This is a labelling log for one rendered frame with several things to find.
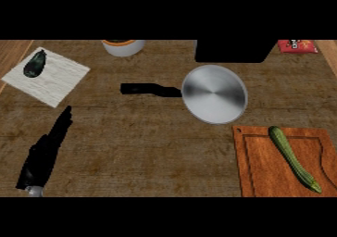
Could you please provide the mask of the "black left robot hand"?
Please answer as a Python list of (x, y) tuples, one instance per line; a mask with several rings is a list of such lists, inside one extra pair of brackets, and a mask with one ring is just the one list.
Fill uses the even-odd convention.
[(37, 143), (28, 149), (28, 157), (23, 165), (15, 185), (17, 189), (25, 190), (33, 186), (46, 186), (55, 166), (58, 151), (71, 124), (71, 106), (67, 106), (56, 118), (49, 134), (45, 134), (40, 137)]

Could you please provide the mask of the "brown wooden cutting board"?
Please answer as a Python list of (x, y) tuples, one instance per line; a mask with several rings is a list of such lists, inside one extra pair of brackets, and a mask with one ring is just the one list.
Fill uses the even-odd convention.
[(322, 192), (298, 181), (269, 136), (269, 128), (233, 126), (241, 193), (244, 197), (337, 197), (337, 152), (325, 129), (281, 128), (292, 152)]

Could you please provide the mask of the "long green squash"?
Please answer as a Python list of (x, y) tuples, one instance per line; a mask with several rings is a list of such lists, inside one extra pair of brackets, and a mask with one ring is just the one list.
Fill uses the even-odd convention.
[(278, 126), (269, 127), (269, 136), (272, 139), (272, 143), (273, 143), (282, 157), (285, 158), (285, 160), (288, 162), (289, 169), (291, 169), (291, 172), (292, 172), (297, 180), (300, 181), (300, 183), (306, 186), (306, 188), (310, 191), (320, 193), (322, 192), (320, 184), (316, 181), (316, 179), (313, 178), (312, 174), (304, 169), (304, 167), (297, 159), (297, 156), (292, 152), (287, 135)]

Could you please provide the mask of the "white placemat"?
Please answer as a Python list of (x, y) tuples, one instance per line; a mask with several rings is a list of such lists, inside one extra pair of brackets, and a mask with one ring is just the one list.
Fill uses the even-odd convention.
[[(37, 52), (46, 53), (46, 64), (37, 77), (24, 75), (25, 64)], [(56, 107), (83, 79), (89, 67), (37, 47), (21, 63), (9, 70), (2, 81), (49, 106)]]

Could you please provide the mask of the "dark green eggplant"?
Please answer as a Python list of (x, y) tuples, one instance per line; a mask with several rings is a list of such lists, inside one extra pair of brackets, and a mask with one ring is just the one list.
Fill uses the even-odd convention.
[(28, 63), (24, 66), (24, 75), (28, 78), (36, 78), (45, 69), (45, 64), (46, 64), (46, 59), (48, 59), (48, 53), (45, 50), (40, 50), (33, 58), (30, 59)]

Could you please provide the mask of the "white pot with orange rim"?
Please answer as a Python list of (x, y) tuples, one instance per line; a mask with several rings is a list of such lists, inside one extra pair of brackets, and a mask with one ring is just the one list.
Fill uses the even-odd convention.
[(143, 48), (143, 40), (126, 40), (124, 42), (112, 42), (102, 40), (105, 51), (110, 55), (124, 57), (135, 55)]

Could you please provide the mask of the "black appliance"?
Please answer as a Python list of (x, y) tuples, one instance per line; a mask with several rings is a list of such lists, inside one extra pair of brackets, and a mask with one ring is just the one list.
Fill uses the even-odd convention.
[(276, 40), (195, 40), (195, 61), (201, 63), (261, 63)]

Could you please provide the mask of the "red snack bag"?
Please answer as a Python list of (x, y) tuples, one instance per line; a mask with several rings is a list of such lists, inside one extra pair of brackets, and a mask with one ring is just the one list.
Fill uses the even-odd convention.
[(318, 49), (312, 40), (279, 40), (278, 47), (287, 54), (316, 54)]

